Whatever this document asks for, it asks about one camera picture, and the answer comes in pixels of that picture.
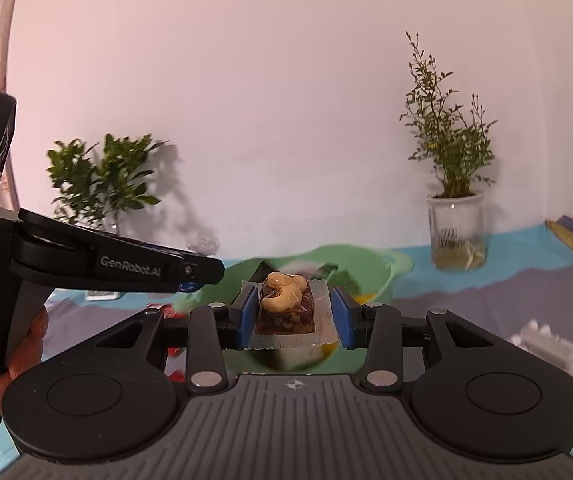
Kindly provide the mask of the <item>person's left hand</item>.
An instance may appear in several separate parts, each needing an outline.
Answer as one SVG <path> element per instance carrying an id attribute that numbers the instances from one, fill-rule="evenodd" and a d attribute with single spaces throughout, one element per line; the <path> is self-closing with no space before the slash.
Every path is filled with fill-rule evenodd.
<path id="1" fill-rule="evenodd" d="M 39 310 L 32 319 L 32 325 L 25 338 L 12 353 L 8 369 L 0 375 L 0 414 L 2 399 L 10 383 L 41 362 L 42 352 L 44 352 L 44 336 L 49 326 L 48 312 L 44 302 L 50 294 L 50 290 L 47 290 L 47 295 L 37 296 Z"/>

